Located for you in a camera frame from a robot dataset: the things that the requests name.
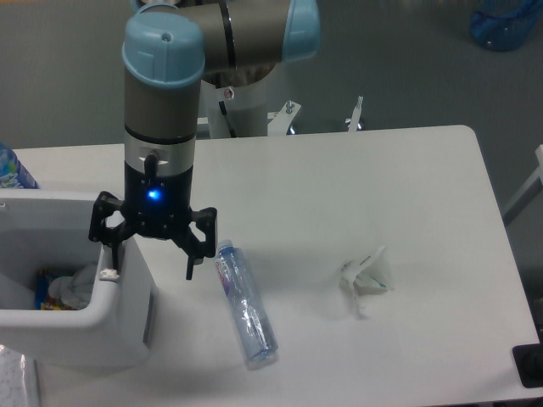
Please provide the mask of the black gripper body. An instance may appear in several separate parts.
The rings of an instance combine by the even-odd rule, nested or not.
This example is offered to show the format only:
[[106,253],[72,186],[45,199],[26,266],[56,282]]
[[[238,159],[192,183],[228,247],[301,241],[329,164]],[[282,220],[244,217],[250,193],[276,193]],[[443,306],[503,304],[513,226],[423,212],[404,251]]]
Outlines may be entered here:
[[158,176],[152,181],[124,165],[125,197],[120,212],[143,237],[172,238],[188,232],[193,171]]

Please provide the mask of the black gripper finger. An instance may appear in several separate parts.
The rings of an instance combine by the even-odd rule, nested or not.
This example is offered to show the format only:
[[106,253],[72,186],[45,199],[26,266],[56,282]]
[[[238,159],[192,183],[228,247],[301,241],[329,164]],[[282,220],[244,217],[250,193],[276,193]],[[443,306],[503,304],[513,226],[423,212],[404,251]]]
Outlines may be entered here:
[[[114,227],[107,226],[107,219],[119,212],[123,221]],[[92,206],[88,238],[111,249],[113,269],[120,271],[120,246],[137,233],[137,222],[127,211],[126,202],[110,192],[102,191]]]
[[[204,233],[204,241],[200,241],[193,233],[190,224]],[[199,211],[188,209],[188,215],[174,221],[174,232],[171,240],[188,256],[186,279],[193,278],[193,268],[200,265],[204,258],[214,258],[217,246],[217,209],[209,207]]]

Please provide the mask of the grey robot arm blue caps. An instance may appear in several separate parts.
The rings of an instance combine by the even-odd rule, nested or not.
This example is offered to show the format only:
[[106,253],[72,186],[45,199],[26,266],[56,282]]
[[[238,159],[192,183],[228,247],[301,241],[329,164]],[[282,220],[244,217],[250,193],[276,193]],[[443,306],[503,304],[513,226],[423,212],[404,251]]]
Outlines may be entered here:
[[142,6],[126,23],[124,196],[101,192],[89,237],[113,252],[130,237],[170,240],[194,267],[216,253],[217,211],[190,204],[204,75],[312,57],[314,1]]

